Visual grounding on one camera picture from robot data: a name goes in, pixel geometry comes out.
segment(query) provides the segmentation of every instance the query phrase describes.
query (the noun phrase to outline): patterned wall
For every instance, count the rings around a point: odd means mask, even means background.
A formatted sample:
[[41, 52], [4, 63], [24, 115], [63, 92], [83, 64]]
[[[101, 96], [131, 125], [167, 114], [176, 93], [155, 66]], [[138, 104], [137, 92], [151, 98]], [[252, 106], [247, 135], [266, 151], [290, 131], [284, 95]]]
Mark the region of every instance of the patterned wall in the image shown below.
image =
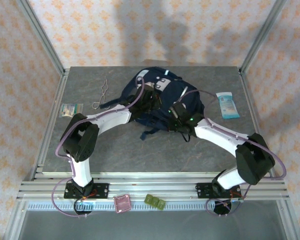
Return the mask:
[[71, 66], [240, 66], [275, 0], [29, 0]]
[[0, 0], [0, 239], [34, 164], [58, 81], [16, 0]]
[[300, 224], [300, 0], [285, 4], [247, 80], [261, 131], [287, 168], [287, 188]]

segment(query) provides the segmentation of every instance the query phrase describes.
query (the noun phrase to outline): gray stone surface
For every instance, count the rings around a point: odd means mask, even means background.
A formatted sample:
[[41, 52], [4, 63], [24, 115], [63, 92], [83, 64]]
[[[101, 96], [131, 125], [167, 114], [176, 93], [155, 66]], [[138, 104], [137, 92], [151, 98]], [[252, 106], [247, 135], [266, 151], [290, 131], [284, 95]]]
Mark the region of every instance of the gray stone surface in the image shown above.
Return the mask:
[[[93, 115], [92, 103], [102, 94], [108, 80], [106, 101], [120, 96], [122, 89], [142, 67], [71, 67], [61, 103], [83, 103], [83, 114]], [[232, 92], [240, 114], [237, 119], [223, 119], [218, 101], [207, 110], [214, 122], [241, 133], [252, 134], [254, 126], [236, 67], [182, 66], [169, 67], [198, 89], [212, 93]], [[204, 104], [210, 96], [201, 93]], [[70, 172], [69, 164], [55, 156], [59, 139], [69, 117], [57, 117], [44, 162], [44, 172]], [[90, 158], [91, 172], [219, 172], [231, 168], [236, 161], [227, 151], [202, 139], [186, 143], [180, 133], [159, 131], [145, 141], [140, 135], [147, 128], [136, 122], [117, 126], [99, 136]]]

